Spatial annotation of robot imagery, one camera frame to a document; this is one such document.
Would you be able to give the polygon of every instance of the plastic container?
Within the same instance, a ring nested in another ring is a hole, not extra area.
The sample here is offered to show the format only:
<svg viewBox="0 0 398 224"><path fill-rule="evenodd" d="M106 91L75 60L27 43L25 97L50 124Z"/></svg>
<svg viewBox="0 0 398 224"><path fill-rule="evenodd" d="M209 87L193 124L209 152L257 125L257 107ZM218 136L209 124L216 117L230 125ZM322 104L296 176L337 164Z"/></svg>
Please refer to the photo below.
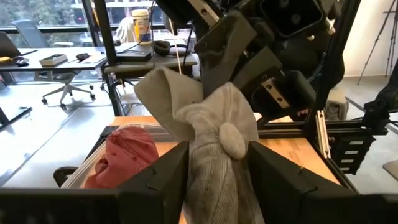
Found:
<svg viewBox="0 0 398 224"><path fill-rule="evenodd" d="M149 23L149 12L146 9L136 9L131 11L134 19L134 36L137 42L146 45L152 43L152 31Z"/></svg>

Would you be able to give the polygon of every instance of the laptop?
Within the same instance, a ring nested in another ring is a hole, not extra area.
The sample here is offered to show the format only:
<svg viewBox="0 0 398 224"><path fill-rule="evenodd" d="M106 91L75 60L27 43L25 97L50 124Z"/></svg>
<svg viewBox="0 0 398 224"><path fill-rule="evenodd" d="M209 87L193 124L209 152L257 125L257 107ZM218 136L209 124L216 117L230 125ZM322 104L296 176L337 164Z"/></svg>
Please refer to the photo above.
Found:
<svg viewBox="0 0 398 224"><path fill-rule="evenodd" d="M25 56L36 51L37 49L18 50L7 34L5 32L0 32L0 57L14 58L16 56Z"/></svg>

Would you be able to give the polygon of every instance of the white wall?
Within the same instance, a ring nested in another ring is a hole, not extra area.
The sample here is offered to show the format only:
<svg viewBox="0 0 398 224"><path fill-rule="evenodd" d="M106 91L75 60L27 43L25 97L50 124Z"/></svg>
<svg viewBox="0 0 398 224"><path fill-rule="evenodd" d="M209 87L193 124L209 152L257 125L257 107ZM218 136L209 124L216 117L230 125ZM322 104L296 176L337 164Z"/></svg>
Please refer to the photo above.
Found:
<svg viewBox="0 0 398 224"><path fill-rule="evenodd" d="M345 76L359 76L368 59L374 41L386 17L392 0L362 0L344 51ZM384 75L386 72L389 44L394 14L390 14L364 75ZM398 38L394 63L398 58Z"/></svg>

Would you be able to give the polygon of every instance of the wooden table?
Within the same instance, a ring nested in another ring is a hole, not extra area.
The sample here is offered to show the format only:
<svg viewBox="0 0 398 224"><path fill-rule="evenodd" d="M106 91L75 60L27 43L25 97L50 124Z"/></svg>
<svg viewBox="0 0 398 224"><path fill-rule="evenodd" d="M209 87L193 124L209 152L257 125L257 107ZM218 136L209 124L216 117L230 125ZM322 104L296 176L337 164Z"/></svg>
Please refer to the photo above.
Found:
<svg viewBox="0 0 398 224"><path fill-rule="evenodd" d="M275 120L273 122L289 122L291 121L289 117ZM115 117L111 126L120 126L129 123L157 123L156 120L151 116L122 116ZM279 153L295 162L296 164L307 168L308 170L332 181L340 184L336 177L331 173L326 164L322 161L319 155L315 152L313 147L305 138L290 138L290 139L261 139L261 144L267 146L273 151ZM156 142L156 148L159 155L165 154L171 148L176 146L176 142ZM89 171L88 176L95 173L94 169ZM186 221L181 215L179 224L186 224Z"/></svg>

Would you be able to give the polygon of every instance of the tree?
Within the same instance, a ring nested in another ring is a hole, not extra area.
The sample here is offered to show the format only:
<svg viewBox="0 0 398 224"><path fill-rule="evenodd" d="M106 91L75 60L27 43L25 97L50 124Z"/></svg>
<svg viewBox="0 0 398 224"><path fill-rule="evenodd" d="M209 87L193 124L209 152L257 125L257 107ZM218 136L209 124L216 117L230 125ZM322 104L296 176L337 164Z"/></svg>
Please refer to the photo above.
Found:
<svg viewBox="0 0 398 224"><path fill-rule="evenodd" d="M10 27L16 19L30 19L37 26L74 25L71 1L64 0L0 0L0 27ZM67 41L79 43L80 34L47 34L50 45L54 42ZM12 35L18 47L26 47L20 35Z"/></svg>

